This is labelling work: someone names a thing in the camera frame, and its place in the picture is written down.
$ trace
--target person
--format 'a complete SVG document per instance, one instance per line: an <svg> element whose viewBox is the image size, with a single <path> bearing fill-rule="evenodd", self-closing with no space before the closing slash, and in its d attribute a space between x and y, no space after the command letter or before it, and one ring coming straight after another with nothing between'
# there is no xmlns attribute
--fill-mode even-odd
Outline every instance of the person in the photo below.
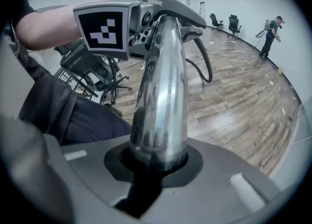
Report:
<svg viewBox="0 0 312 224"><path fill-rule="evenodd" d="M109 107L78 95L27 53L26 49L43 50L81 38L73 14L74 6L38 13L28 0L21 0L19 5L4 33L18 60L35 81L19 118L35 125L42 133L55 136L60 145L129 134L130 124Z"/></svg>
<svg viewBox="0 0 312 224"><path fill-rule="evenodd" d="M271 21L270 26L269 26L269 31L267 32L267 35L266 35L266 41L261 50L261 53L259 54L260 59L266 60L268 58L269 51L271 49L271 45L274 39L277 39L278 41L280 41L279 36L277 35L277 29L282 22L283 22L283 19L281 16L278 16L274 20Z"/></svg>

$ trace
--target man's hand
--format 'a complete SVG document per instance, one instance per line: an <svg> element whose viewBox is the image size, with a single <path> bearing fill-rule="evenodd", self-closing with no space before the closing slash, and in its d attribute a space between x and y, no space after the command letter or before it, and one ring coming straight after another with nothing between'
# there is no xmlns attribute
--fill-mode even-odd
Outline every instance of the man's hand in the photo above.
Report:
<svg viewBox="0 0 312 224"><path fill-rule="evenodd" d="M65 6L24 16L16 25L21 44L30 50L43 50L81 38L73 13L74 7Z"/></svg>

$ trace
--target shiny metal tube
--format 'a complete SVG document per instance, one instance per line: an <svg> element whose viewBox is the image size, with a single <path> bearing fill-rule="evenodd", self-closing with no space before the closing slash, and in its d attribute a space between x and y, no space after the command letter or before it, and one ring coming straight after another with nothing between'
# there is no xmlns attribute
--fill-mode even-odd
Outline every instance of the shiny metal tube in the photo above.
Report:
<svg viewBox="0 0 312 224"><path fill-rule="evenodd" d="M162 16L141 81L131 132L131 152L148 166L168 171L186 152L188 87L179 23Z"/></svg>

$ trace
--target dark trousers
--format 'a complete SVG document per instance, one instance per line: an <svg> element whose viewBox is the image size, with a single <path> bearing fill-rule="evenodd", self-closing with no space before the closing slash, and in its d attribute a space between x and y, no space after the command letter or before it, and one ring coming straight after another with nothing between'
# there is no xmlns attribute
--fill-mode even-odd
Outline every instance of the dark trousers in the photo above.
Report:
<svg viewBox="0 0 312 224"><path fill-rule="evenodd" d="M110 108L78 96L62 145L91 143L130 134L131 125Z"/></svg>
<svg viewBox="0 0 312 224"><path fill-rule="evenodd" d="M269 51L270 51L272 43L273 43L273 40L274 39L267 37L267 39L266 39L266 41L264 43L264 46L263 46L263 48L261 50L261 53L260 53L261 56L264 55L265 57L268 57Z"/></svg>

